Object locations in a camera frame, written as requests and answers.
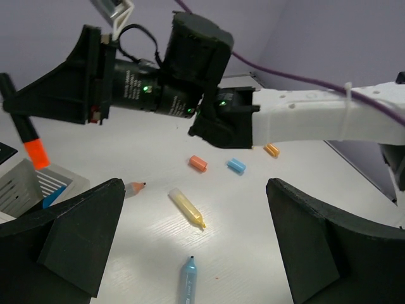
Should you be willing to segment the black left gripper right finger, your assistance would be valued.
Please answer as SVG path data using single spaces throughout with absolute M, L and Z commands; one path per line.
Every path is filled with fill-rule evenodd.
M 268 204 L 294 303 L 404 303 L 404 229 L 269 179 Z

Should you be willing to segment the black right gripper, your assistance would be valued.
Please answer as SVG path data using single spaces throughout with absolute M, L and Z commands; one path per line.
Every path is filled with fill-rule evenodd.
M 90 52 L 97 62 L 91 77 L 85 121 L 100 123 L 110 106 L 190 118 L 199 103 L 218 87 L 230 59 L 231 33 L 202 16 L 175 12 L 165 55 L 154 52 L 154 63 L 126 52 L 119 40 L 101 42 L 97 27 L 85 26 L 95 34 L 98 47 Z

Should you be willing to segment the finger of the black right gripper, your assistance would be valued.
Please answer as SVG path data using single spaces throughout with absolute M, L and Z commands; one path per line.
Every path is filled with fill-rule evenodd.
M 82 28 L 67 59 L 33 83 L 3 101 L 6 112 L 84 124 L 89 119 L 94 94 L 91 89 L 100 78 L 101 29 Z

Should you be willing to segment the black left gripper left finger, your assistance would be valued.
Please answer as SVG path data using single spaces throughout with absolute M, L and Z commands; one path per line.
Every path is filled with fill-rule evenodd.
M 1 224 L 1 303 L 90 303 L 120 218 L 113 178 L 74 198 Z

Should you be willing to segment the black highlighter orange cap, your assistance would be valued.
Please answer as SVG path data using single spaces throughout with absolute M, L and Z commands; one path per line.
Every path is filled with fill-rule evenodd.
M 3 108 L 5 108 L 6 102 L 11 101 L 15 94 L 16 89 L 10 76 L 7 73 L 1 73 Z M 51 163 L 30 117 L 12 113 L 11 118 L 34 168 L 42 170 L 48 167 Z

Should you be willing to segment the light blue marker cap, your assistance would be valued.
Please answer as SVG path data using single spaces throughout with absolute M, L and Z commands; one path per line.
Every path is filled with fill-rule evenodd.
M 242 175 L 246 171 L 246 165 L 236 158 L 227 161 L 227 167 L 239 175 Z

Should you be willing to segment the light blue marker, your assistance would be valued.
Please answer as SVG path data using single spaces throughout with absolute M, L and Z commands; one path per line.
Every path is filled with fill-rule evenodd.
M 178 289 L 179 304 L 194 304 L 197 288 L 197 265 L 194 256 L 190 256 L 181 268 Z

